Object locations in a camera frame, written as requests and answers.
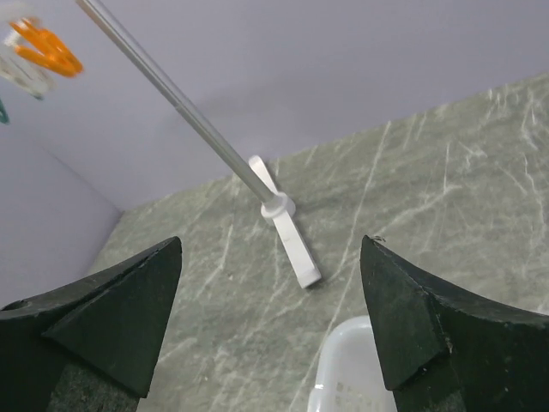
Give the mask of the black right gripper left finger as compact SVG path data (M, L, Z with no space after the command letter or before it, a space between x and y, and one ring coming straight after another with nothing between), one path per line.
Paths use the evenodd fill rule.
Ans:
M135 411L148 396L182 269L171 237L1 310L3 411Z

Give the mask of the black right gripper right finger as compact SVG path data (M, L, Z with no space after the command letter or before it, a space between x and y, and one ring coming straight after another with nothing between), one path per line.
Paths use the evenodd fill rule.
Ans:
M360 272L400 411L546 411L548 317L467 291L365 236Z

